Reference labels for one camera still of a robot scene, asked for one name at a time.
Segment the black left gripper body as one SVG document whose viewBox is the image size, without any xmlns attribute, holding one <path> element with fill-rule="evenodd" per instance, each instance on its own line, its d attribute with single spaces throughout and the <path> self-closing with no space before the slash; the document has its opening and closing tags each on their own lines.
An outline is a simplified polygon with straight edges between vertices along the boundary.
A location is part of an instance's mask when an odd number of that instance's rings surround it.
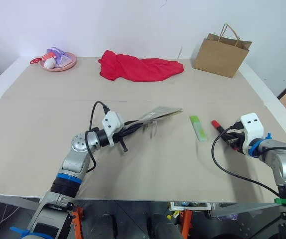
<svg viewBox="0 0 286 239">
<path fill-rule="evenodd" d="M 124 127 L 119 132 L 114 133 L 113 142 L 114 144 L 119 143 L 123 149 L 123 152 L 127 152 L 128 148 L 124 142 L 124 137 L 126 136 L 127 129 Z"/>
</svg>

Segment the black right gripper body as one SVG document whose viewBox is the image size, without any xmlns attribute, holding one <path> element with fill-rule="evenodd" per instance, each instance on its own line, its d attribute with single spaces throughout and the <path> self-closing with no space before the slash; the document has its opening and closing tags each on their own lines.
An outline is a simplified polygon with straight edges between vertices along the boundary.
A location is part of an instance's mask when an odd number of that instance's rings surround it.
<svg viewBox="0 0 286 239">
<path fill-rule="evenodd" d="M 243 151 L 243 143 L 245 141 L 244 132 L 231 132 L 228 133 L 229 139 L 227 144 L 236 151 Z"/>
</svg>

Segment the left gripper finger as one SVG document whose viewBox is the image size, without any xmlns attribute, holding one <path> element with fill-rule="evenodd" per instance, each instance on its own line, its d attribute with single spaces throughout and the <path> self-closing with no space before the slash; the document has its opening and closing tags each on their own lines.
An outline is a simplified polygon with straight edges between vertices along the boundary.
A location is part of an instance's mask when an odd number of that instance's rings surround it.
<svg viewBox="0 0 286 239">
<path fill-rule="evenodd" d="M 145 121 L 141 120 L 130 120 L 124 123 L 124 128 L 140 128 L 145 124 Z"/>
<path fill-rule="evenodd" d="M 126 125 L 123 128 L 123 136 L 128 136 L 134 132 L 136 132 L 138 129 L 140 129 L 141 127 L 143 127 L 143 124 L 132 124 L 130 126 Z"/>
</svg>

